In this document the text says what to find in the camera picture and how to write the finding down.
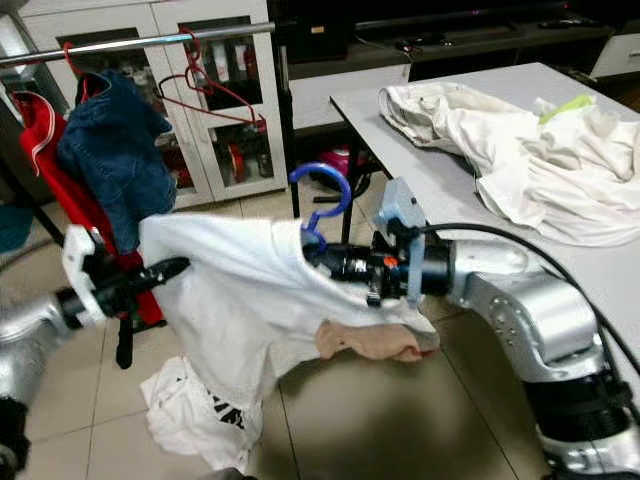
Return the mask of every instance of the black cable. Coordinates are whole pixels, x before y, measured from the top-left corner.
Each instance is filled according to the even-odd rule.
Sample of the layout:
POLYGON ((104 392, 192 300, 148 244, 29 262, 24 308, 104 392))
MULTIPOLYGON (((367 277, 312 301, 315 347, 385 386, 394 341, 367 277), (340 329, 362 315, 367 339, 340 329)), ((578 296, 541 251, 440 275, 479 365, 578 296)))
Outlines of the black cable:
POLYGON ((404 55, 405 57, 407 57, 407 59, 409 60, 409 63, 411 65, 413 65, 413 57, 411 56, 411 54, 409 52, 405 52, 404 50, 398 50, 395 47, 390 47, 390 46, 384 45, 382 43, 377 43, 377 42, 372 42, 370 40, 365 40, 364 38, 362 38, 357 33, 354 33, 353 36, 357 41, 359 41, 363 45, 369 45, 371 47, 380 48, 382 50, 393 50, 394 52, 398 52, 399 54, 404 55))
POLYGON ((551 265, 554 269, 556 269, 558 273, 562 275, 569 284, 575 287, 582 294, 582 296, 587 301, 589 306, 593 309, 594 315, 596 317, 596 323, 598 325, 598 333, 600 334, 600 337, 602 340, 605 358, 607 359, 607 362, 609 363, 609 366, 613 374, 616 376, 616 378, 620 379, 619 373, 615 366, 613 355, 611 354, 611 348, 607 344, 607 338, 603 330, 606 330, 611 335, 611 337, 616 342, 616 344, 618 345, 618 347, 620 348, 624 356, 627 358, 627 360, 633 367, 633 369, 636 371, 638 376, 640 376, 640 362, 638 362, 638 359, 634 356, 633 352, 631 352, 628 345, 624 342, 624 340, 620 336, 620 333, 615 329, 613 325, 611 325, 609 320, 607 320, 607 318, 600 311, 600 309, 596 307, 591 300, 589 300, 589 297, 587 296, 585 291, 582 289, 582 287, 580 287, 580 285, 575 280, 575 278, 573 278, 573 276, 556 259, 554 259, 547 252, 535 246, 531 242, 528 242, 524 238, 519 237, 518 235, 515 235, 511 232, 507 232, 506 230, 502 230, 496 227, 491 227, 488 225, 479 225, 474 223, 443 223, 439 225, 427 225, 420 229, 422 233, 438 232, 438 231, 445 231, 445 230, 471 230, 471 231, 485 232, 485 233, 491 233, 493 235, 498 235, 500 237, 506 238, 508 240, 511 240, 513 242, 516 242, 526 247, 527 249, 531 250, 533 253, 535 253, 542 259, 544 259, 547 263, 549 263, 549 265, 551 265))

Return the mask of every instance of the crumpled white shirt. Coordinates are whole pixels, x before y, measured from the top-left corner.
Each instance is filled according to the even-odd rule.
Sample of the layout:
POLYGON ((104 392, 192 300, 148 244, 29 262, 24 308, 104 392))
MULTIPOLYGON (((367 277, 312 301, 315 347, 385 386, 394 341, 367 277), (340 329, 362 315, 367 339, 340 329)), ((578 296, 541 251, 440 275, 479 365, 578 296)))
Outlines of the crumpled white shirt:
POLYGON ((594 104, 540 124, 555 105, 528 111, 446 82, 388 87, 379 104, 417 147, 465 156, 494 214, 574 245, 640 236, 640 121, 594 104))
POLYGON ((236 408, 258 405, 298 363, 318 358, 325 320, 400 324, 421 351, 438 334, 406 299, 367 305, 368 287, 336 282, 302 253, 301 220, 156 215, 140 225, 145 264, 182 256, 191 266, 154 295, 201 381, 236 408))
POLYGON ((215 470, 244 472, 260 437, 260 404, 240 410, 198 378, 189 360, 173 357, 140 384, 149 407, 147 427, 168 452, 200 455, 215 470))

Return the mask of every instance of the metal rail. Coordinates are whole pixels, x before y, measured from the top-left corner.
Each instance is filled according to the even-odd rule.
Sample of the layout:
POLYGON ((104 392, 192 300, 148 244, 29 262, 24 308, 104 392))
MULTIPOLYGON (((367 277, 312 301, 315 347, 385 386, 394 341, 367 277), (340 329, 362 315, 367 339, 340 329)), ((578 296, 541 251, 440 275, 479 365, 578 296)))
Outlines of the metal rail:
MULTIPOLYGON (((196 38, 200 40, 225 39, 233 37, 244 37, 254 33, 271 33, 276 25, 273 22, 256 23, 254 25, 236 25, 233 27, 212 28, 194 32, 196 38)), ((95 43, 82 47, 73 47, 68 50, 69 56, 86 55, 101 52, 116 52, 121 50, 131 50, 132 48, 155 47, 159 45, 170 45, 172 43, 184 43, 191 40, 188 33, 174 33, 171 35, 160 35, 156 37, 132 38, 127 40, 114 40, 111 42, 95 43)), ((64 58, 63 50, 49 50, 46 52, 27 53, 13 57, 0 58, 0 69, 25 65, 30 63, 44 63, 52 60, 64 58)))

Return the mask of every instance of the table leg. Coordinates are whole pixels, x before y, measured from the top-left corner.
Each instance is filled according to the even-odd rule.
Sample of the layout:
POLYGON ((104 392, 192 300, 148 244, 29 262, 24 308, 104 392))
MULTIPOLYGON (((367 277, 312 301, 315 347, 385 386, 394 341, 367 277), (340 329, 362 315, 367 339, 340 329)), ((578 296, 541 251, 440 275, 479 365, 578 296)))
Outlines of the table leg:
POLYGON ((289 184, 291 189, 291 208, 293 210, 293 218, 300 218, 300 196, 298 195, 298 183, 289 184))
MULTIPOLYGON (((357 166, 358 166, 358 153, 360 151, 360 142, 357 139, 351 141, 349 145, 349 170, 347 171, 347 180, 351 185, 351 192, 355 188, 357 166)), ((351 233, 351 215, 353 213, 353 196, 351 202, 345 209, 342 217, 342 243, 349 243, 349 234, 351 233)))

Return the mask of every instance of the blue hook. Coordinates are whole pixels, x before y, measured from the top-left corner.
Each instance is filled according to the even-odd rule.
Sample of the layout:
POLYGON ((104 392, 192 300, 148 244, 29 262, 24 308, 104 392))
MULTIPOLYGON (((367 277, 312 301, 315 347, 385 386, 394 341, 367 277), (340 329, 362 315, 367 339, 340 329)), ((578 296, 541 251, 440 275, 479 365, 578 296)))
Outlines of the blue hook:
POLYGON ((340 215, 342 212, 346 210, 346 208, 351 203, 351 185, 349 185, 349 182, 347 181, 347 179, 344 178, 344 175, 342 175, 338 170, 324 163, 306 163, 296 168, 293 172, 289 174, 289 181, 291 183, 295 183, 298 180, 300 180, 301 177, 312 172, 324 173, 325 175, 330 176, 336 182, 338 182, 338 185, 340 186, 340 190, 342 191, 340 204, 338 206, 332 208, 331 210, 327 210, 325 212, 314 211, 311 214, 309 223, 306 226, 302 227, 303 231, 310 233, 311 235, 313 235, 315 238, 318 239, 320 243, 319 249, 320 251, 322 251, 325 249, 327 242, 325 241, 324 237, 319 232, 316 231, 316 227, 318 226, 318 220, 320 220, 321 218, 335 217, 337 215, 340 215))

